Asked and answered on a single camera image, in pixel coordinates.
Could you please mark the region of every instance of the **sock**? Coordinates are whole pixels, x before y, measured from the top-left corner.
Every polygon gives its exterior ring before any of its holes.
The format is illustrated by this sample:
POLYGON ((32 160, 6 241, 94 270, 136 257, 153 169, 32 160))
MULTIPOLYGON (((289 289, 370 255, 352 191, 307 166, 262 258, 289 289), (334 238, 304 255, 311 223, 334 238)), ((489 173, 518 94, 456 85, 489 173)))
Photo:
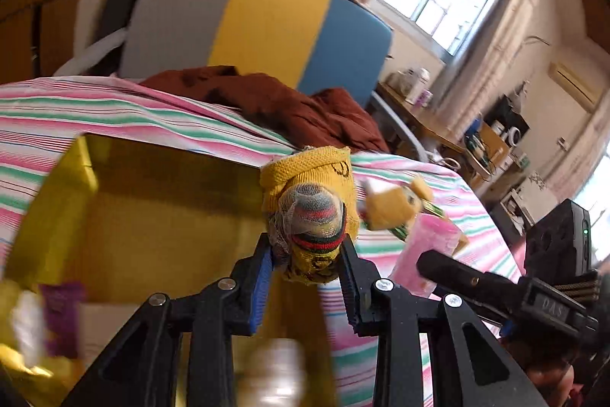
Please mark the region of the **sock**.
POLYGON ((350 149, 322 147, 270 163, 260 184, 274 257, 286 278, 335 279, 340 244, 345 233, 355 240, 360 224, 350 149))

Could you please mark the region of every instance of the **yellow stripe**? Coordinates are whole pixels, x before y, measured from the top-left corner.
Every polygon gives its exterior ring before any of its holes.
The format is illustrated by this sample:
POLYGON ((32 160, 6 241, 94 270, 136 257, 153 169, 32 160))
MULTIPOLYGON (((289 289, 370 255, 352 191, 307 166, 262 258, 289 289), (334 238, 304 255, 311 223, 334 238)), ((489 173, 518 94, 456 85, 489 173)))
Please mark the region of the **yellow stripe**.
POLYGON ((330 0, 229 0, 208 65, 262 72, 296 88, 330 0))

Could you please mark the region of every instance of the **chair backrest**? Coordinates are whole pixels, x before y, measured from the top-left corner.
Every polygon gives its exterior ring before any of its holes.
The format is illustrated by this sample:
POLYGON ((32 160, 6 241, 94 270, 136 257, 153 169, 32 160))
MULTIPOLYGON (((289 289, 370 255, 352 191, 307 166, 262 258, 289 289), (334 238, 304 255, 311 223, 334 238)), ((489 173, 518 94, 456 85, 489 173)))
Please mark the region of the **chair backrest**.
POLYGON ((312 94, 346 88, 366 104, 390 28, 348 0, 138 0, 120 76, 228 64, 312 94))

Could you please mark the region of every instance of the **screw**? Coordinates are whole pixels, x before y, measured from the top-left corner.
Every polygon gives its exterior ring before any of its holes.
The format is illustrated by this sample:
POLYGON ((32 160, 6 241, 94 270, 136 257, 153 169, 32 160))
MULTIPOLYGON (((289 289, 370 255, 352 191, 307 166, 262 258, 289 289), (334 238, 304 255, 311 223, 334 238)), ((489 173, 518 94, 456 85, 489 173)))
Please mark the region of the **screw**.
POLYGON ((155 293, 149 297, 148 303, 153 307, 159 307, 165 304, 166 300, 167 298, 165 295, 163 295, 163 293, 155 293))
POLYGON ((391 279, 382 278, 375 282, 375 287, 377 290, 390 291, 394 288, 394 283, 392 283, 391 279))
POLYGON ((233 290, 236 285, 237 283, 235 283, 235 280, 231 278, 223 278, 218 282, 218 288, 221 290, 233 290))
POLYGON ((462 305, 462 298, 450 293, 449 295, 445 295, 445 302, 447 302, 448 306, 459 307, 462 305))

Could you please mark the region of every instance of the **yellow sock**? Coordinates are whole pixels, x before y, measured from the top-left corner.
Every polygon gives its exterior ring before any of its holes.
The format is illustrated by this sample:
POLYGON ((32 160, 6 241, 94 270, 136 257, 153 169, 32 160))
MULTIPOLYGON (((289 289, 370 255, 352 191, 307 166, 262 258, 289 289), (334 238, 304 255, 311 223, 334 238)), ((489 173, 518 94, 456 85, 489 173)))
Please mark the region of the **yellow sock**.
MULTIPOLYGON (((278 229, 281 220, 274 219, 273 215, 278 211, 282 194, 292 195, 294 189, 291 187, 307 184, 319 185, 338 198, 339 203, 345 206, 345 232, 352 240, 358 236, 360 219, 356 210, 356 186, 349 148, 337 149, 328 146, 310 149, 267 164, 260 172, 260 184, 264 191, 263 211, 275 225, 269 232, 281 231, 281 228, 278 229)), ((337 209, 337 212, 343 215, 341 211, 341 208, 337 209)), ((320 232, 327 226, 329 233, 336 236, 337 221, 341 222, 342 219, 329 220, 327 225, 321 226, 320 232)), ((308 236, 313 236, 316 243, 321 243, 323 239, 323 236, 315 233, 315 229, 310 231, 308 236)), ((290 254, 293 260, 288 263, 286 276, 304 282, 323 282, 336 278, 332 263, 339 253, 339 248, 321 253, 317 249, 304 249, 306 245, 302 240, 301 244, 298 241, 291 243, 290 254)))

